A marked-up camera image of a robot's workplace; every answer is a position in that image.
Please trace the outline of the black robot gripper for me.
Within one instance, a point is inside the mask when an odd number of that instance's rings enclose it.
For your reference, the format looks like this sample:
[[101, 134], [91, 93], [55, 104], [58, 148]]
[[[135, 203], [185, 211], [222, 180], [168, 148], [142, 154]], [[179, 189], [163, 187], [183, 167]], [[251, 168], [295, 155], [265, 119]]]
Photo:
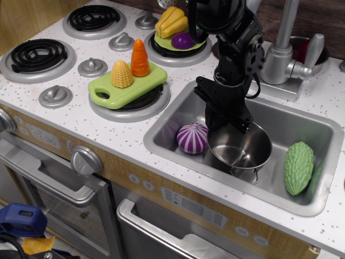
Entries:
[[197, 77], [194, 92], [206, 103], [205, 122], [209, 131], [218, 130], [228, 124], [245, 134], [253, 123], [253, 116], [245, 104], [252, 77], [238, 85], [229, 85], [217, 78], [210, 80]]

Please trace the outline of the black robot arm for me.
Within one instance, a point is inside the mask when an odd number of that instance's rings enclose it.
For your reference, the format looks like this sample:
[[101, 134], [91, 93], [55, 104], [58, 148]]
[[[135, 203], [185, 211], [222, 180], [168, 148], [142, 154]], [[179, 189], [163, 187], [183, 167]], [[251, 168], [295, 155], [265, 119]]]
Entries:
[[215, 35], [219, 62], [213, 79], [197, 77], [195, 93], [205, 101], [205, 120], [208, 129], [228, 124], [247, 133], [253, 117], [245, 99], [253, 80], [260, 82], [265, 53], [263, 32], [255, 14], [246, 1], [187, 1], [188, 26], [195, 43]]

